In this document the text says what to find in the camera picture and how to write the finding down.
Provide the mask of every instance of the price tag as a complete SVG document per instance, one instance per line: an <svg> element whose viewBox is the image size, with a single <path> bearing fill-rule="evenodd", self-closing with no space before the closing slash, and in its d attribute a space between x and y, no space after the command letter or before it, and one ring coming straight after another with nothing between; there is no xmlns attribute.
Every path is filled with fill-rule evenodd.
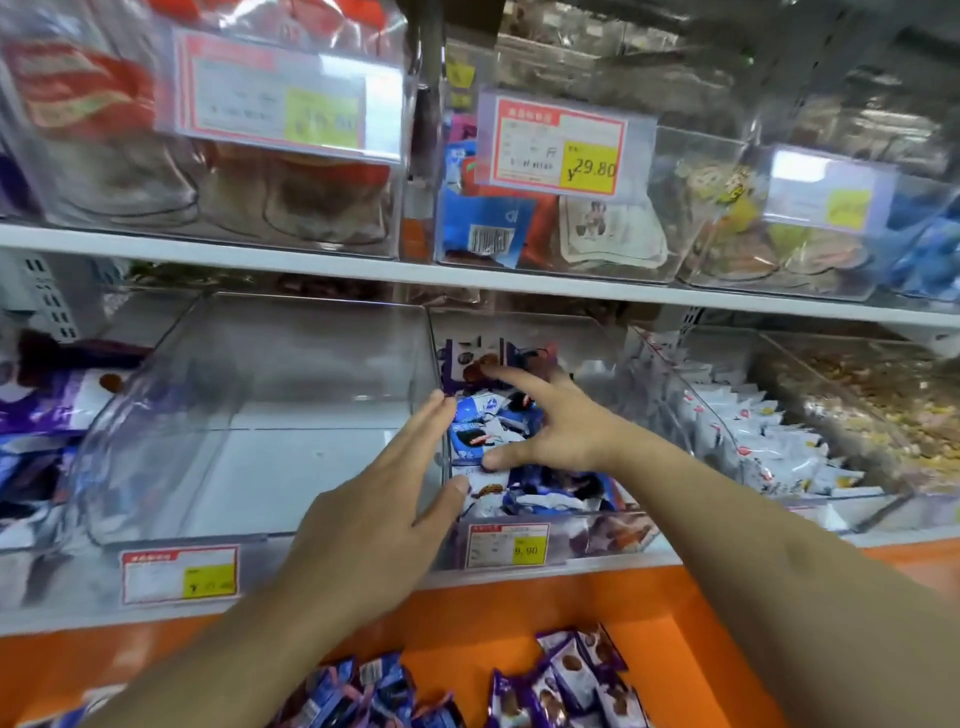
<svg viewBox="0 0 960 728"><path fill-rule="evenodd" d="M174 42L174 132L302 154L400 160L401 67L183 28Z"/></svg>
<svg viewBox="0 0 960 728"><path fill-rule="evenodd" d="M472 525L467 568L542 566L546 563L549 536L549 523Z"/></svg>
<svg viewBox="0 0 960 728"><path fill-rule="evenodd" d="M560 186L581 192L612 195L619 151L585 141L568 141L560 168Z"/></svg>
<svg viewBox="0 0 960 728"><path fill-rule="evenodd" d="M837 228L862 231L867 227L873 196L869 189L833 190L827 197L827 222Z"/></svg>
<svg viewBox="0 0 960 728"><path fill-rule="evenodd" d="M237 596L239 546L123 551L123 604Z"/></svg>
<svg viewBox="0 0 960 728"><path fill-rule="evenodd" d="M890 165L780 146L763 217L803 227L877 232L886 226L896 180Z"/></svg>
<svg viewBox="0 0 960 728"><path fill-rule="evenodd" d="M304 88L288 88L284 137L312 147L360 146L360 101L349 96L327 96Z"/></svg>
<svg viewBox="0 0 960 728"><path fill-rule="evenodd" d="M528 567L546 561L546 536L514 537L514 566Z"/></svg>
<svg viewBox="0 0 960 728"><path fill-rule="evenodd" d="M613 197L627 122L497 97L491 182Z"/></svg>
<svg viewBox="0 0 960 728"><path fill-rule="evenodd" d="M476 68L469 63L460 63L458 61L446 62L446 78L450 85L455 88L470 88L473 86L473 77L476 75Z"/></svg>

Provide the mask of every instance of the white shelf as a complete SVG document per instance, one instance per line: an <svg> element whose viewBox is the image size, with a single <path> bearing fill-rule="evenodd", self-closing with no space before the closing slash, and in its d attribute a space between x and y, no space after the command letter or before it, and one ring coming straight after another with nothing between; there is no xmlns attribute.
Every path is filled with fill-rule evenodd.
<svg viewBox="0 0 960 728"><path fill-rule="evenodd" d="M113 232L72 231L26 225L0 225L0 247L47 253L105 255L194 265L304 273L338 278L390 280L424 285L471 286L497 291L543 293L586 299L638 301L725 308L758 313L872 321L932 328L960 329L960 313L944 305L912 302L879 293L865 303L767 296L693 288L584 279L500 269L405 263L396 260L325 255L312 251L257 248L232 243Z"/></svg>

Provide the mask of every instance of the wrapped cookie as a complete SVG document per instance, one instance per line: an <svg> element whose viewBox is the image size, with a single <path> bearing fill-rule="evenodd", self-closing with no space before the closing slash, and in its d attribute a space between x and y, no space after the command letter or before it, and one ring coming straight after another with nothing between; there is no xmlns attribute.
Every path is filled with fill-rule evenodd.
<svg viewBox="0 0 960 728"><path fill-rule="evenodd" d="M570 715L560 692L557 674L548 660L531 673L530 691L533 694L531 713L537 728L569 728Z"/></svg>
<svg viewBox="0 0 960 728"><path fill-rule="evenodd" d="M533 728L532 698L518 677L493 671L486 728Z"/></svg>
<svg viewBox="0 0 960 728"><path fill-rule="evenodd" d="M597 694L609 728L650 728L636 691L616 675L602 679Z"/></svg>
<svg viewBox="0 0 960 728"><path fill-rule="evenodd" d="M579 635L571 636L556 649L550 657L550 666L570 712L577 716L589 713L596 706L599 683L587 664Z"/></svg>
<svg viewBox="0 0 960 728"><path fill-rule="evenodd" d="M607 634L602 624L597 624L592 630L580 633L580 640L587 658L594 671L605 670L624 672L627 663L624 662L620 651L613 645L613 640Z"/></svg>

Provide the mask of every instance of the barcode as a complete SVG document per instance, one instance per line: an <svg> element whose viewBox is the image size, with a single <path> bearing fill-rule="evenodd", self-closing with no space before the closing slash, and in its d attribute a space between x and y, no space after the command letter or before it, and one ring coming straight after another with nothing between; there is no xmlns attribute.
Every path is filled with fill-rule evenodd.
<svg viewBox="0 0 960 728"><path fill-rule="evenodd" d="M360 666L360 685L364 688L368 685L376 685L381 677L383 677L383 667L380 665L379 658Z"/></svg>
<svg viewBox="0 0 960 728"><path fill-rule="evenodd" d="M513 228L471 225L468 250L476 255L503 255L514 241Z"/></svg>

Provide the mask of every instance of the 29.80 price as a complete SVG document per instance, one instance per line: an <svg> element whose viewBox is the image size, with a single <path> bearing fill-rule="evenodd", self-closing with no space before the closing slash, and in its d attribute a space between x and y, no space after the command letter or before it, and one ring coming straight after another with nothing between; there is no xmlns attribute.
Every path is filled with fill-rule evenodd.
<svg viewBox="0 0 960 728"><path fill-rule="evenodd" d="M616 189L619 156L616 147L581 141L566 142L560 187L612 195Z"/></svg>

